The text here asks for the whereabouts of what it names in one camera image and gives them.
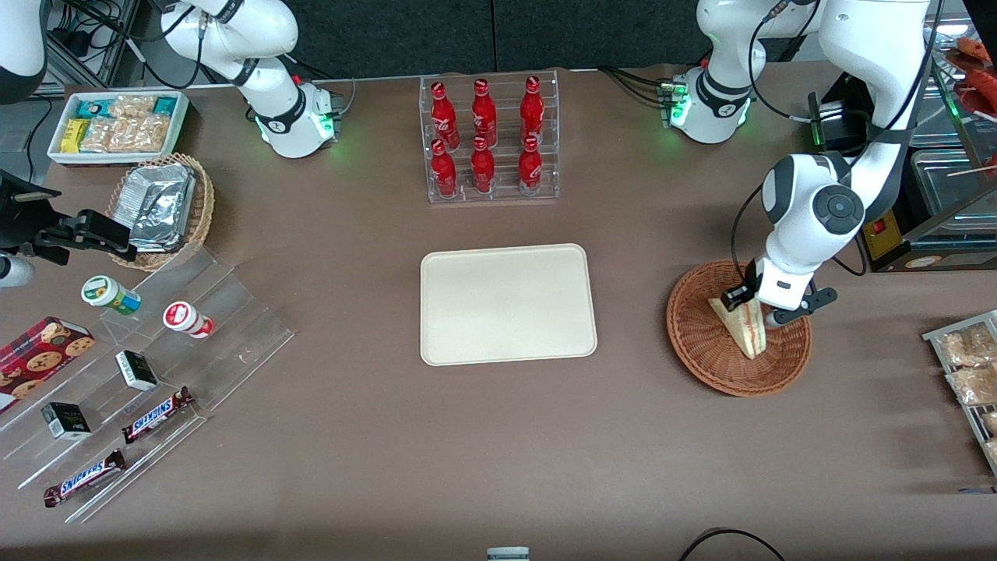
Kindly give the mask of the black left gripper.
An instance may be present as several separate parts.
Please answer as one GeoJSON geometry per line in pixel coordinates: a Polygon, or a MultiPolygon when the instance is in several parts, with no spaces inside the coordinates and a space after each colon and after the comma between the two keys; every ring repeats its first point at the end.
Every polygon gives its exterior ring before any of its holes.
{"type": "MultiPolygon", "coordinates": [[[[752,259],[744,271],[744,285],[724,291],[720,296],[720,303],[726,310],[735,310],[744,303],[757,298],[761,277],[757,259],[752,259]]],[[[823,288],[804,295],[800,305],[794,310],[773,309],[768,315],[768,324],[793,323],[802,317],[811,316],[816,310],[835,302],[837,298],[837,291],[833,288],[823,288]]]]}

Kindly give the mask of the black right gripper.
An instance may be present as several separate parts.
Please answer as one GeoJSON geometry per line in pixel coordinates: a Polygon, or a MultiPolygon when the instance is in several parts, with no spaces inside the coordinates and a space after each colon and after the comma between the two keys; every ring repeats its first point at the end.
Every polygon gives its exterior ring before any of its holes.
{"type": "Polygon", "coordinates": [[[10,173],[1,175],[1,249],[17,253],[22,245],[43,242],[71,249],[93,249],[135,262],[138,249],[129,242],[131,228],[96,210],[62,216],[50,199],[63,195],[26,182],[10,173]]]}

